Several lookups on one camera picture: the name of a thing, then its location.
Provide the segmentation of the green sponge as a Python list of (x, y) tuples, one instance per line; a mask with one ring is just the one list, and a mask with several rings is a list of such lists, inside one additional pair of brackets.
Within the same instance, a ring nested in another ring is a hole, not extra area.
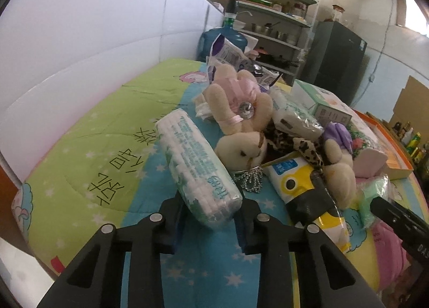
[(357, 185), (358, 212), (364, 229), (369, 229), (375, 222), (376, 217), (370, 210), (371, 202), (376, 197), (388, 199), (390, 191), (390, 180), (388, 175), (383, 174), (360, 181)]

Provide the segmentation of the beige plush bear purple bow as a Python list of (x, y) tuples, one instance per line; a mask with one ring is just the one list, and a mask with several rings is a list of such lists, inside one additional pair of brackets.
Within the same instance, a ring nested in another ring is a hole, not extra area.
[(323, 133), (327, 165), (323, 172), (329, 192), (339, 209), (347, 209), (356, 197), (352, 138), (341, 123), (330, 122)]

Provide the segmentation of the yellow white penguin snack bag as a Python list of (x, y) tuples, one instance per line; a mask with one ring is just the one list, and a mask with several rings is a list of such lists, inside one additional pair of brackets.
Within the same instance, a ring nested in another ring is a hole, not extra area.
[(318, 225), (344, 254), (351, 250), (344, 216), (321, 175), (298, 152), (263, 168), (294, 226)]

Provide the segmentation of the leopard print scrunchie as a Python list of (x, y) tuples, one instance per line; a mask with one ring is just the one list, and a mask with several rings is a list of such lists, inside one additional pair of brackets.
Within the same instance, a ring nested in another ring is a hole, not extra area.
[(264, 164), (283, 158), (290, 153), (299, 152), (313, 168), (318, 170), (323, 168), (325, 155), (322, 149), (322, 138), (311, 141), (302, 137), (294, 137), (278, 130), (273, 123), (269, 123), (264, 135), (268, 143)]

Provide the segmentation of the white green tissue pack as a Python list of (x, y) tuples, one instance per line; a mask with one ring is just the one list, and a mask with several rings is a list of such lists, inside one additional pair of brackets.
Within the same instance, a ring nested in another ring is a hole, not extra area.
[(181, 108), (156, 123), (173, 180), (191, 214), (211, 229), (232, 220), (243, 197), (209, 142)]

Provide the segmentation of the beige plush bunny pink bow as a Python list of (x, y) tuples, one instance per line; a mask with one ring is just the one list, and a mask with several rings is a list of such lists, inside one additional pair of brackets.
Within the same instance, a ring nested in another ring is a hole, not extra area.
[(214, 152), (226, 169), (241, 172), (261, 165), (268, 149), (264, 131), (272, 119), (273, 100), (260, 90), (256, 78), (248, 70), (220, 64), (203, 96), (223, 133)]

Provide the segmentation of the purple white wipes pack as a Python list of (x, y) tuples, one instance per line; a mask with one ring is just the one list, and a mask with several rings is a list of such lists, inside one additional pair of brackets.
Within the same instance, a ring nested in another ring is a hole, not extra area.
[(279, 80), (280, 74), (277, 71), (270, 71), (267, 68), (259, 65), (256, 61), (249, 59), (243, 52), (232, 45), (229, 41), (225, 41), (220, 51), (215, 55), (210, 55), (206, 59), (207, 75), (209, 83), (214, 81), (215, 72), (221, 64), (231, 65), (236, 71), (247, 70), (257, 80), (260, 89), (267, 92)]

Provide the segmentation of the colourful cartoon quilt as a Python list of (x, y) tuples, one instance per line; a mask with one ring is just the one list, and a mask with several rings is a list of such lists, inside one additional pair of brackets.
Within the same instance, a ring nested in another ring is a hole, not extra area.
[[(60, 277), (97, 230), (126, 227), (176, 193), (156, 122), (182, 108), (211, 145), (223, 133), (195, 114), (206, 87), (199, 62), (158, 64), (98, 103), (39, 161), (12, 204), (35, 257)], [(161, 257), (167, 307), (255, 307), (260, 257), (241, 252), (233, 223), (188, 217), (177, 253)]]

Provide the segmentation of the silver bead crown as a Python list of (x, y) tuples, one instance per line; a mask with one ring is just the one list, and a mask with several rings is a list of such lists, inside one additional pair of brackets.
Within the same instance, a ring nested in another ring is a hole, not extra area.
[(263, 169), (260, 166), (248, 170), (232, 172), (233, 181), (243, 192), (259, 193), (262, 189)]

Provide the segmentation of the green white tissue box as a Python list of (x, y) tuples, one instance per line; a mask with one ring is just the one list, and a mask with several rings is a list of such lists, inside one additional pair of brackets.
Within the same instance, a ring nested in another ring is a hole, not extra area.
[(294, 81), (291, 95), (323, 126), (330, 122), (347, 126), (352, 110), (335, 94), (299, 79)]

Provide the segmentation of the clear wrapped tissue pack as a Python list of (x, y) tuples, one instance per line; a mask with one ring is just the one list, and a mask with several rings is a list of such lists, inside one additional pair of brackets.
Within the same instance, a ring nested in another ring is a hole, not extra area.
[(311, 142), (320, 138), (324, 128), (307, 108), (279, 87), (272, 87), (269, 95), (273, 101), (272, 120), (277, 130)]

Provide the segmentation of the black refrigerator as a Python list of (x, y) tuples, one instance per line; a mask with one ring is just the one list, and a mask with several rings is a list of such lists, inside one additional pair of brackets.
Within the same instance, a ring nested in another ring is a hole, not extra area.
[(329, 90), (351, 105), (361, 82), (367, 42), (336, 21), (320, 22), (300, 80)]

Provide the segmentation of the grey metal shelf rack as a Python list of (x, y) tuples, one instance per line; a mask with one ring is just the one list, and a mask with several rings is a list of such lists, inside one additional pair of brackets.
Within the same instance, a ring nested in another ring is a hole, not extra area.
[(236, 0), (243, 33), (257, 39), (256, 61), (291, 85), (305, 63), (319, 0)]

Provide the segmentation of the blue water jug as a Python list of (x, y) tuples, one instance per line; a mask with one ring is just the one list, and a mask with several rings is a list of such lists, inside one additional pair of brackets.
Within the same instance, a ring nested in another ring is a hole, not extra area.
[(196, 60), (204, 63), (210, 55), (220, 51), (225, 41), (229, 41), (242, 52), (245, 51), (248, 41), (242, 33), (234, 29), (235, 20), (235, 13), (226, 13), (221, 27), (212, 28), (201, 35)]

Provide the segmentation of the cardboard sheet on wall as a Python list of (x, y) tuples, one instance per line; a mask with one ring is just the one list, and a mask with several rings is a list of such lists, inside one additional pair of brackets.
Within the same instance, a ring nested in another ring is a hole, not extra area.
[(416, 78), (409, 76), (393, 108), (390, 124), (396, 122), (412, 127), (422, 135), (428, 134), (428, 88)]

